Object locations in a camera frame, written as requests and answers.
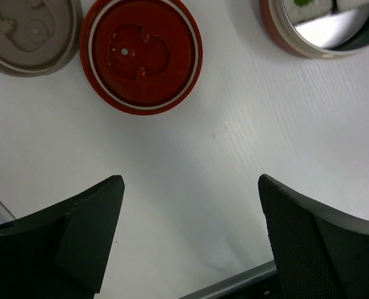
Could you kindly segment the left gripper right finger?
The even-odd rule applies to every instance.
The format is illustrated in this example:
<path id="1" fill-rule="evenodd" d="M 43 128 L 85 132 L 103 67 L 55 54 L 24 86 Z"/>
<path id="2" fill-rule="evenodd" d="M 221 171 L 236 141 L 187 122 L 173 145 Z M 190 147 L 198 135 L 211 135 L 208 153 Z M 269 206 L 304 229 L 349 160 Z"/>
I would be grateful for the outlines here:
<path id="1" fill-rule="evenodd" d="M 258 192 L 284 298 L 369 298 L 369 221 L 266 174 Z"/>

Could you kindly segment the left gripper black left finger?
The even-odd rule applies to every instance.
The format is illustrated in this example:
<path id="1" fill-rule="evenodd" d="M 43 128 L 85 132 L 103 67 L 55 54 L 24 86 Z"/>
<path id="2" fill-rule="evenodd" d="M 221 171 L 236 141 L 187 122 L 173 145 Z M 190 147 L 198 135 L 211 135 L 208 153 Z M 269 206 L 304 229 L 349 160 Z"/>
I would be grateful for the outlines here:
<path id="1" fill-rule="evenodd" d="M 0 224 L 0 298 L 93 298 L 105 276 L 124 181 L 114 175 Z"/>

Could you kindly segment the red round lid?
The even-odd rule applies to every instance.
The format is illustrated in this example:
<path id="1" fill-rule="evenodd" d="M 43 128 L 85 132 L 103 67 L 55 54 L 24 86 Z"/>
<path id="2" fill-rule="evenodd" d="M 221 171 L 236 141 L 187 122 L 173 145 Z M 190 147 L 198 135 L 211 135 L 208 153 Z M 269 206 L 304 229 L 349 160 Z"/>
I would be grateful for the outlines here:
<path id="1" fill-rule="evenodd" d="M 132 115 L 156 115 L 191 93 L 203 45 L 181 1 L 96 1 L 83 21 L 80 59 L 106 103 Z"/>

